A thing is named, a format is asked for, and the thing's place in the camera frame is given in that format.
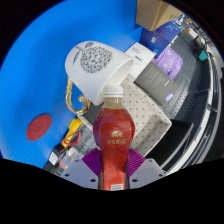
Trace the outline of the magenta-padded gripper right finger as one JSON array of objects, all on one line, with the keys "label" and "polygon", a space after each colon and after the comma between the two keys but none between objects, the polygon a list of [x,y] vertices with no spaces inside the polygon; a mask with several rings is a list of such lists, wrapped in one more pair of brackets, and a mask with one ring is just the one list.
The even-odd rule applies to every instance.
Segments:
[{"label": "magenta-padded gripper right finger", "polygon": [[126,164],[126,186],[136,189],[166,176],[166,172],[152,158],[145,159],[137,151],[130,149]]}]

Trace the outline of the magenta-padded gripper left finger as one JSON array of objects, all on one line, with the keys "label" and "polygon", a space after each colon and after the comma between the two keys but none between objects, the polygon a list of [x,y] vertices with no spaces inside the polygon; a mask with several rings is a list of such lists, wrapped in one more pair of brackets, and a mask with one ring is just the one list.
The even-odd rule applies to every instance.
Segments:
[{"label": "magenta-padded gripper left finger", "polygon": [[74,159],[62,174],[63,179],[89,189],[99,188],[99,177],[100,153],[97,148],[82,159]]}]

